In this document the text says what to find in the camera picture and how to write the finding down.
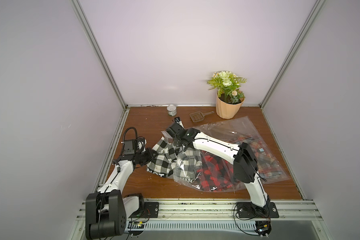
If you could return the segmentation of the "black white checked shirt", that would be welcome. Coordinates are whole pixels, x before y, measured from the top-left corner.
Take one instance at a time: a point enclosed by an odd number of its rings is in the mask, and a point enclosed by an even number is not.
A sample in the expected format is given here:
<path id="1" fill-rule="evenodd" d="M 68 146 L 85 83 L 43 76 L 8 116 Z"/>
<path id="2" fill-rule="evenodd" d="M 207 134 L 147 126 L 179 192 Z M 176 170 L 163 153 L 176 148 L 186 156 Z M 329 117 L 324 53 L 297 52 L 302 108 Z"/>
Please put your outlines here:
<path id="1" fill-rule="evenodd" d="M 192 148 L 183 150 L 168 138 L 162 137 L 153 147 L 157 156 L 148 162 L 147 171 L 178 183 L 193 183 L 201 176 L 202 155 Z"/>

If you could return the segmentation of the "clear plastic vacuum bag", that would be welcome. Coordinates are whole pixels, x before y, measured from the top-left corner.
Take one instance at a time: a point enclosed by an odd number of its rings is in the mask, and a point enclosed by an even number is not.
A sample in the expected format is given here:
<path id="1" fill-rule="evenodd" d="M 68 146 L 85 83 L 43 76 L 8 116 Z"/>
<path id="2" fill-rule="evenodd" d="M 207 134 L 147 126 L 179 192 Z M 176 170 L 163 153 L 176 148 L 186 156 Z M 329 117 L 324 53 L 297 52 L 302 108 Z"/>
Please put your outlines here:
<path id="1" fill-rule="evenodd" d="M 263 184 L 289 179 L 248 117 L 199 125 L 196 128 L 224 142 L 249 144 L 257 159 Z M 232 164 L 206 151 L 187 148 L 183 152 L 167 132 L 163 132 L 163 135 L 154 146 L 158 156 L 148 167 L 152 173 L 201 192 L 235 192 L 245 189 L 244 183 L 234 177 Z"/>

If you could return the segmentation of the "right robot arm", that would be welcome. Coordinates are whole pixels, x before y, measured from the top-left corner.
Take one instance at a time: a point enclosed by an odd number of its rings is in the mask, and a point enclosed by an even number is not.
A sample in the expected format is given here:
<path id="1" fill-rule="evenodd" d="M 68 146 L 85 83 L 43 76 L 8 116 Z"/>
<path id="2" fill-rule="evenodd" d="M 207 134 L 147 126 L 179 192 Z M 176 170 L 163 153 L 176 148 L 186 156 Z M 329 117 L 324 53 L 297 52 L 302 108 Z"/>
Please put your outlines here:
<path id="1" fill-rule="evenodd" d="M 175 144 L 184 150 L 193 148 L 205 151 L 233 165 L 234 177 L 244 183 L 251 200 L 251 206 L 258 215 L 268 215 L 271 200 L 266 193 L 259 174 L 257 158 L 249 144 L 232 144 L 208 136 L 195 128 L 185 129 L 173 123 L 166 129 Z"/>

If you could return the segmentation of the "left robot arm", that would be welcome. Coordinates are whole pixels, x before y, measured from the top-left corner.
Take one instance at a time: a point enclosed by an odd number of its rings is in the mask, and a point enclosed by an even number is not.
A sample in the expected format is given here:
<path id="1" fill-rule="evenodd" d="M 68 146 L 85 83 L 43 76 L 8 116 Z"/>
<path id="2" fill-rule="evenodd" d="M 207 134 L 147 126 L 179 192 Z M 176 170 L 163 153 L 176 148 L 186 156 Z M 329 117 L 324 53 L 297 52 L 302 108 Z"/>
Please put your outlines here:
<path id="1" fill-rule="evenodd" d="M 136 165 L 144 166 L 158 153 L 150 148 L 120 155 L 109 179 L 95 193 L 87 196 L 85 229 L 88 240 L 120 236 L 130 218 L 157 218 L 159 203 L 145 204 L 142 194 L 123 197 L 123 189 Z"/>

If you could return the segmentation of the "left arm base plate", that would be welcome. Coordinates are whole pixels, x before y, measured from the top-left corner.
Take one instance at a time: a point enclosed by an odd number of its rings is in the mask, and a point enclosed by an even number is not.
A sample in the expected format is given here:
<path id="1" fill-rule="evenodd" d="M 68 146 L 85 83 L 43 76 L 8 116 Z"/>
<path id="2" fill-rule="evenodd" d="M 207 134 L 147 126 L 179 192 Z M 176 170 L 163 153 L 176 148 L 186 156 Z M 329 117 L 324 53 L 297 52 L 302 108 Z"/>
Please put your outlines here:
<path id="1" fill-rule="evenodd" d="M 131 214 L 132 219 L 156 219 L 159 216 L 159 203 L 147 202 L 143 207 L 140 207 L 137 211 Z"/>

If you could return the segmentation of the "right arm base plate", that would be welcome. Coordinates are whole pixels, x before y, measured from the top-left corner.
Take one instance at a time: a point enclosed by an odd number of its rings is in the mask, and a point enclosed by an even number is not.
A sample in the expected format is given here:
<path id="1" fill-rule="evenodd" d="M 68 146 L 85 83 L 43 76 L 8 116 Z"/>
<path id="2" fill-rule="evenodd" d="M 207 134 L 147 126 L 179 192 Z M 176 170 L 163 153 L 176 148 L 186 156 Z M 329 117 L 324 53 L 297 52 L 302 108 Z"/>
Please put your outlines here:
<path id="1" fill-rule="evenodd" d="M 241 219 L 252 218 L 271 218 L 280 217 L 277 206 L 274 202 L 266 204 L 264 207 L 253 205 L 251 202 L 239 202 L 236 206 L 236 212 Z"/>

